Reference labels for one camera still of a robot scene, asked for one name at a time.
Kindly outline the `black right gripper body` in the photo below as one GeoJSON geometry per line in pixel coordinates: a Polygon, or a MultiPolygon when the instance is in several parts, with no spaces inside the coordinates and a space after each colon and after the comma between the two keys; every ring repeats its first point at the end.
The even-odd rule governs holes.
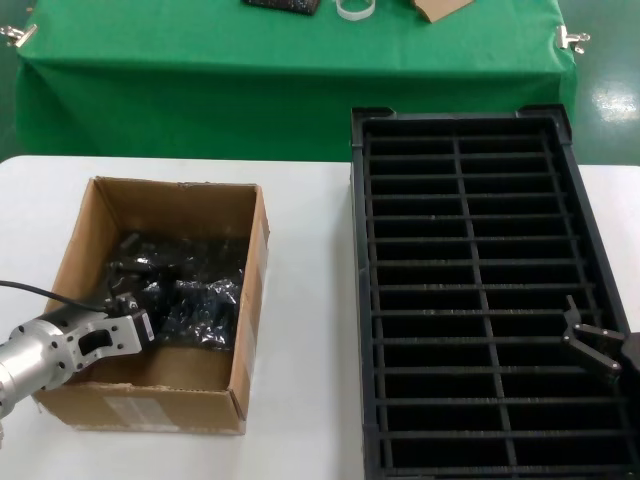
{"type": "Polygon", "coordinates": [[[620,350],[621,374],[623,389],[629,395],[638,395],[640,386],[640,333],[632,332],[624,340],[620,350]]]}

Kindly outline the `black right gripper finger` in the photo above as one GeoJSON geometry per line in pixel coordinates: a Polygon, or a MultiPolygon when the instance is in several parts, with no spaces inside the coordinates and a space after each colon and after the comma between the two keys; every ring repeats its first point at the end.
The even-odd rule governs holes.
{"type": "Polygon", "coordinates": [[[615,384],[622,374],[619,357],[625,335],[584,323],[572,295],[566,296],[566,305],[566,328],[562,334],[566,351],[583,370],[606,384],[615,384]]]}

